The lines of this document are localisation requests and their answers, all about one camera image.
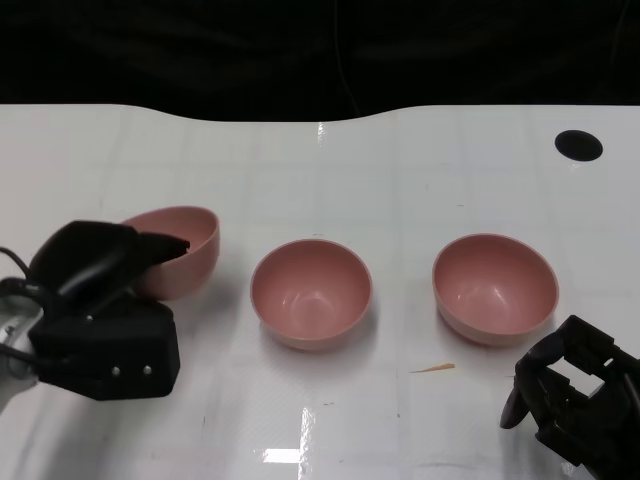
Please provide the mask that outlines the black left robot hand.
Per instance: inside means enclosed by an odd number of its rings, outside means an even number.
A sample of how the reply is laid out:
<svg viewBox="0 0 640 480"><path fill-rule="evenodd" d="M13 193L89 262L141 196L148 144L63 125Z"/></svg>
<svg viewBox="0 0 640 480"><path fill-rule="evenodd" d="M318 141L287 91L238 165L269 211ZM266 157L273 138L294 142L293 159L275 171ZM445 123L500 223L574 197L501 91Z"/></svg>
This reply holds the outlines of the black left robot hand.
<svg viewBox="0 0 640 480"><path fill-rule="evenodd" d="M118 223L73 221L55 232L29 265L49 319L92 315L151 268L184 256L190 242Z"/></svg>

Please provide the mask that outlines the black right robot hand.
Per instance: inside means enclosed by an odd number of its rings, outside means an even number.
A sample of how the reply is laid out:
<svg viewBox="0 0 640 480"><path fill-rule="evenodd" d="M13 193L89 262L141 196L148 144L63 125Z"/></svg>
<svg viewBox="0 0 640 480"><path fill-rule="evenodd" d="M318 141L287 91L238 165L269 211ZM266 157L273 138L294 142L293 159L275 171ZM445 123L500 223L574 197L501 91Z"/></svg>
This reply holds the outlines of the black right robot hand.
<svg viewBox="0 0 640 480"><path fill-rule="evenodd" d="M601 380L586 395L550 366L564 359ZM516 363L500 427L527 415L536 439L596 479L639 477L639 360L614 339L571 315Z"/></svg>

